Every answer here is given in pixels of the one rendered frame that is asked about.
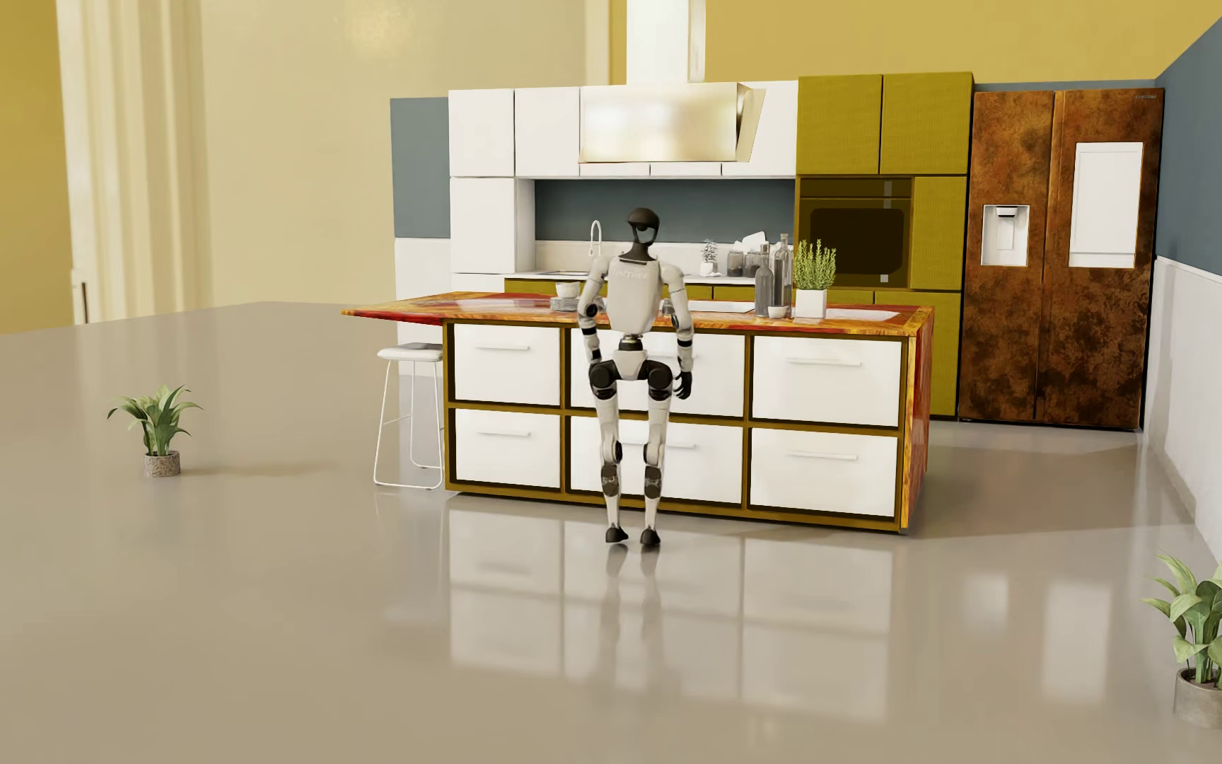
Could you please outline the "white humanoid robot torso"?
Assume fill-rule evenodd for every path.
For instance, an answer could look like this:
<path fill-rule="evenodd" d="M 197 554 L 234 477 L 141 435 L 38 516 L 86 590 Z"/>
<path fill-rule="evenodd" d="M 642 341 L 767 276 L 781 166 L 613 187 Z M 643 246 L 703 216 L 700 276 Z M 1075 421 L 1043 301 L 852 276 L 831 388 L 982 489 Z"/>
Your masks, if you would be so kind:
<path fill-rule="evenodd" d="M 615 381 L 626 378 L 623 370 L 633 367 L 635 379 L 646 379 L 653 399 L 667 397 L 672 374 L 661 361 L 648 361 L 642 345 L 642 336 L 653 329 L 657 315 L 657 302 L 654 299 L 664 284 L 660 264 L 648 249 L 637 246 L 613 258 L 605 284 L 609 287 L 605 314 L 622 339 L 613 358 L 599 361 L 598 372 L 591 378 L 602 388 L 613 388 Z"/>

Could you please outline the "robot left leg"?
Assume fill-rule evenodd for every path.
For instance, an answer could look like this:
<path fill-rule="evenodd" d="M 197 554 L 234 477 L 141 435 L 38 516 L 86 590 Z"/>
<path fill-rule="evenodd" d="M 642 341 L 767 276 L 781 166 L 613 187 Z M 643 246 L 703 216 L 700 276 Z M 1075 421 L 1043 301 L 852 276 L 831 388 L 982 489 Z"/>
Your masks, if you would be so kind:
<path fill-rule="evenodd" d="M 660 545 L 656 531 L 657 505 L 664 495 L 664 458 L 667 450 L 667 428 L 670 423 L 670 400 L 673 397 L 673 374 L 661 361 L 644 361 L 639 369 L 639 379 L 648 385 L 648 441 L 642 458 L 644 472 L 645 528 L 639 542 L 644 548 Z"/>

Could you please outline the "robot leg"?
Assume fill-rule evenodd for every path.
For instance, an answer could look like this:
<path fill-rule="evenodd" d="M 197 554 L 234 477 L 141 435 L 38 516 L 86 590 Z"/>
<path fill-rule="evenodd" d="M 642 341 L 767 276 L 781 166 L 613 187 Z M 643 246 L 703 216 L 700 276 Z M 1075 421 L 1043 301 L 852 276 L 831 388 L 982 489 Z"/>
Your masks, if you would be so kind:
<path fill-rule="evenodd" d="M 644 548 L 660 545 L 656 531 L 657 505 L 664 495 L 664 458 L 667 450 L 667 428 L 670 423 L 670 400 L 673 397 L 673 374 L 661 361 L 644 361 L 639 369 L 639 379 L 648 385 L 648 441 L 642 458 L 644 472 L 645 528 L 639 542 Z"/>
<path fill-rule="evenodd" d="M 627 534 L 620 528 L 620 373 L 613 361 L 601 361 L 588 367 L 589 385 L 595 397 L 595 408 L 600 428 L 600 485 L 607 517 L 605 542 L 620 544 L 627 540 Z"/>

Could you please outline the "kitchen island with white drawers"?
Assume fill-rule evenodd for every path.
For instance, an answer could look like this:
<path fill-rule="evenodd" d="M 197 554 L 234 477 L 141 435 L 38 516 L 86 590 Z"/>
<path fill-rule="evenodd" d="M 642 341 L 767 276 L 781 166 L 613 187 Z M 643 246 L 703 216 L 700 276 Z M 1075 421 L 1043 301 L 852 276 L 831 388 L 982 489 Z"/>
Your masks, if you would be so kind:
<path fill-rule="evenodd" d="M 690 306 L 694 385 L 670 406 L 660 510 L 907 531 L 927 466 L 934 307 L 772 320 Z M 440 329 L 448 490 L 602 504 L 587 348 L 550 296 L 453 291 L 345 314 Z"/>

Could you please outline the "robot right leg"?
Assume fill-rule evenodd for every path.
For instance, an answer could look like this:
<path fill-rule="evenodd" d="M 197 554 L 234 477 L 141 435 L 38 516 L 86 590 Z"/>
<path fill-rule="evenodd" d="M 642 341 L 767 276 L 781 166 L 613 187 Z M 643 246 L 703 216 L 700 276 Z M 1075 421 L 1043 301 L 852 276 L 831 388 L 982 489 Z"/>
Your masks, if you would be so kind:
<path fill-rule="evenodd" d="M 607 517 L 605 542 L 620 544 L 627 540 L 627 534 L 620 528 L 620 373 L 613 361 L 601 361 L 588 367 L 589 385 L 595 397 L 595 408 L 600 428 L 600 485 Z"/>

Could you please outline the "herb plant in white pot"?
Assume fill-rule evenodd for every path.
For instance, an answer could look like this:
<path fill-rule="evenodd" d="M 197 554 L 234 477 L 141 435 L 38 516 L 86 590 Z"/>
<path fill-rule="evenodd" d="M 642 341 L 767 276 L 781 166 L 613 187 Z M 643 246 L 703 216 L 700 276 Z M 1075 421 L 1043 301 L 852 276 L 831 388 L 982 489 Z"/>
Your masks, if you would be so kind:
<path fill-rule="evenodd" d="M 827 310 L 827 292 L 837 276 L 838 251 L 822 244 L 822 240 L 797 242 L 793 255 L 793 307 L 794 318 L 822 320 Z"/>

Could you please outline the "white bar stool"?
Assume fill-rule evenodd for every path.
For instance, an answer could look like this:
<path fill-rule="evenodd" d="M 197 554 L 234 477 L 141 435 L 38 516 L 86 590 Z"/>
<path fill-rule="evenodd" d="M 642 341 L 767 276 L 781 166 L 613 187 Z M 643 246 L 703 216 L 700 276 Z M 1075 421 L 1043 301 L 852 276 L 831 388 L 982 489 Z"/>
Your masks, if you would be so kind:
<path fill-rule="evenodd" d="M 436 432 L 436 446 L 437 446 L 437 458 L 444 461 L 446 458 L 446 438 L 444 438 L 444 432 L 446 432 L 446 418 L 444 417 L 444 386 L 441 381 L 444 380 L 444 343 L 440 342 L 406 342 L 400 345 L 393 345 L 392 347 L 385 347 L 376 352 L 380 361 L 385 361 L 385 373 L 389 375 L 393 367 L 409 367 L 409 374 L 415 375 L 417 365 L 425 364 L 433 365 L 433 403 L 434 403 L 434 422 L 437 425 Z M 411 383 L 409 389 L 409 408 L 400 413 L 400 416 L 393 417 L 393 419 L 387 421 L 385 416 L 385 403 L 389 400 L 389 378 L 384 383 L 382 400 L 380 400 L 380 414 L 376 430 L 376 446 L 375 455 L 371 460 L 371 482 L 375 485 L 384 488 L 400 488 L 401 490 L 424 490 L 424 491 L 436 491 L 444 488 L 446 482 L 447 468 L 444 462 L 440 463 L 424 463 L 419 462 L 415 456 L 415 414 L 417 414 L 417 389 L 418 383 Z M 381 480 L 379 476 L 379 468 L 382 463 L 380 458 L 380 450 L 382 450 L 382 435 L 385 425 L 390 424 L 402 424 L 407 423 L 407 445 L 409 446 L 409 461 L 411 465 L 417 469 L 434 469 L 437 472 L 436 480 L 431 485 L 428 484 L 406 484 L 406 482 L 390 482 Z"/>

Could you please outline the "built-in black oven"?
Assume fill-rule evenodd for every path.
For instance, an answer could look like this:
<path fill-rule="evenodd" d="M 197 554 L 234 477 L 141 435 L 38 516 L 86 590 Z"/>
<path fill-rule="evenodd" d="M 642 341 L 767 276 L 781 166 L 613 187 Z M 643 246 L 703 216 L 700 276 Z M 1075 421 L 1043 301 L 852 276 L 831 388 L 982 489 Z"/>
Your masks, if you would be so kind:
<path fill-rule="evenodd" d="M 907 288 L 910 177 L 800 177 L 798 240 L 835 252 L 833 286 Z"/>

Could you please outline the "steel range hood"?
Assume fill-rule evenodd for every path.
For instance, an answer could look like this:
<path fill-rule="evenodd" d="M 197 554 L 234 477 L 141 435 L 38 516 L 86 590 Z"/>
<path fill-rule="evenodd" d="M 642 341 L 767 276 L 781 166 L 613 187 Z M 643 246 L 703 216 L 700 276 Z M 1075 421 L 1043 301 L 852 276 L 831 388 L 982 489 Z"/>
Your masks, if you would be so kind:
<path fill-rule="evenodd" d="M 747 163 L 767 93 L 706 81 L 706 0 L 626 0 L 626 83 L 580 89 L 580 163 Z"/>

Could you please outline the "olive green kitchen cabinets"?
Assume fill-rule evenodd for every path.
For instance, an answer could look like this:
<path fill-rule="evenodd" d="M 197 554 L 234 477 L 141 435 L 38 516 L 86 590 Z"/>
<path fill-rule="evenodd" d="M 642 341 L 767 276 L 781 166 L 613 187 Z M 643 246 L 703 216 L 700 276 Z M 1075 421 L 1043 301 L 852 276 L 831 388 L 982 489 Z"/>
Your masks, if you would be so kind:
<path fill-rule="evenodd" d="M 970 156 L 971 75 L 842 75 L 797 81 L 793 229 L 800 177 L 910 177 L 907 288 L 840 288 L 835 302 L 931 304 L 938 328 L 934 414 L 956 413 L 960 276 Z"/>

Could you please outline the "rusty brown double-door refrigerator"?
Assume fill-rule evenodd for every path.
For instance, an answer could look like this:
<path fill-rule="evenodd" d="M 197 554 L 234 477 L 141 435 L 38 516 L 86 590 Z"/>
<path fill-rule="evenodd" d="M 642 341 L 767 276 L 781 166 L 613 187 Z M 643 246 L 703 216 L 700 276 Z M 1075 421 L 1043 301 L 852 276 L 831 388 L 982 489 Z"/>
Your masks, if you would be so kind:
<path fill-rule="evenodd" d="M 1143 423 L 1163 89 L 974 97 L 958 416 Z"/>

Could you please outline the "small potted floor plant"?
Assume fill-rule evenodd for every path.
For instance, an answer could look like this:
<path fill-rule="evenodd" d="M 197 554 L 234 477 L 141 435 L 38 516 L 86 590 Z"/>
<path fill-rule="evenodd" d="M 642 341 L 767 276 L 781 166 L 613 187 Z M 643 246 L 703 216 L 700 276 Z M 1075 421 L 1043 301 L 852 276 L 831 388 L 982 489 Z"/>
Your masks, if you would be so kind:
<path fill-rule="evenodd" d="M 175 478 L 180 476 L 180 454 L 171 447 L 175 435 L 187 434 L 178 425 L 185 410 L 198 410 L 193 401 L 183 401 L 186 386 L 163 386 L 153 395 L 119 397 L 117 407 L 109 410 L 108 419 L 120 412 L 133 417 L 130 428 L 141 427 L 145 447 L 145 476 L 148 478 Z"/>

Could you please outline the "large potted floor plant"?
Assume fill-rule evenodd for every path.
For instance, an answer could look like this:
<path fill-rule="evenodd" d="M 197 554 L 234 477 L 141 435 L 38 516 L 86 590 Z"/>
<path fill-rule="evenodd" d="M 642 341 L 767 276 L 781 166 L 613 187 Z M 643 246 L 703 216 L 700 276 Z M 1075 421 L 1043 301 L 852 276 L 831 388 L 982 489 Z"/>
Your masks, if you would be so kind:
<path fill-rule="evenodd" d="M 1173 711 L 1180 721 L 1222 730 L 1222 560 L 1213 578 L 1198 581 L 1187 564 L 1158 554 L 1176 581 L 1156 578 L 1166 599 L 1143 598 L 1176 627 L 1173 652 L 1182 667 L 1176 676 Z"/>

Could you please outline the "white wall cabinets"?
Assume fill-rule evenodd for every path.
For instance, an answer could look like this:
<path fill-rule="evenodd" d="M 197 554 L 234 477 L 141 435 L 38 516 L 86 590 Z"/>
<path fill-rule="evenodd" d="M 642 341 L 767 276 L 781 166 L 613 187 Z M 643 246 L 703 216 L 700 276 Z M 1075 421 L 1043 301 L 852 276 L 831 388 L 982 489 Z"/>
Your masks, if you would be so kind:
<path fill-rule="evenodd" d="M 629 242 L 627 211 L 665 222 L 654 248 L 695 273 L 704 242 L 793 229 L 798 86 L 753 81 L 763 111 L 748 163 L 578 163 L 580 88 L 451 90 L 450 220 L 426 230 L 447 249 L 451 288 L 499 291 L 511 273 L 587 268 L 587 243 Z"/>

